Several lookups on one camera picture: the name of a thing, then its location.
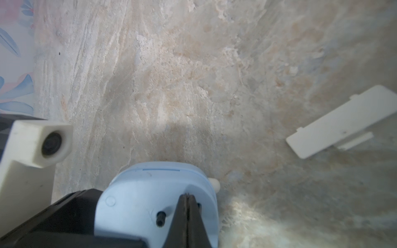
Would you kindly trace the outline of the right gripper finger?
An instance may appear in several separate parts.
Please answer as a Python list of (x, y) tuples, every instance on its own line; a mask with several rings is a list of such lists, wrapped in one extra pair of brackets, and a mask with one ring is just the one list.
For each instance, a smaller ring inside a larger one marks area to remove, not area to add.
[(210, 248), (211, 243), (194, 195), (179, 197), (164, 248)]

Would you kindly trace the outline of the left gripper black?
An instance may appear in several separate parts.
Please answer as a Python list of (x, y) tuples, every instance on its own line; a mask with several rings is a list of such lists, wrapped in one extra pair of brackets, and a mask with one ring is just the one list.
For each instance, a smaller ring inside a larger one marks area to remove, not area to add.
[(144, 248), (141, 240), (97, 237), (95, 210), (102, 191), (70, 193), (1, 237), (2, 248)]

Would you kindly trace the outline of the light blue alarm clock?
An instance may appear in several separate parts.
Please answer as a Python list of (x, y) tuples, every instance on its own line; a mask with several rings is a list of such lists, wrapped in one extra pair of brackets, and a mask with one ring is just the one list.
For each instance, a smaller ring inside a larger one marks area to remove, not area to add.
[(218, 179), (198, 167), (179, 162), (145, 162), (119, 173), (101, 194), (94, 234), (143, 240), (161, 248), (177, 213), (179, 197), (193, 195), (212, 248), (218, 247)]

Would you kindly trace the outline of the white battery cover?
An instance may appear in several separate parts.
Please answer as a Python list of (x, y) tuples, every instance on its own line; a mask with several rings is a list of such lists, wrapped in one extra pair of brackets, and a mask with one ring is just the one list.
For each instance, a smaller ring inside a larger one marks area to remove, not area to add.
[(348, 150), (373, 137), (365, 129), (397, 112), (397, 94), (376, 85), (286, 138), (295, 154), (306, 159), (331, 146)]

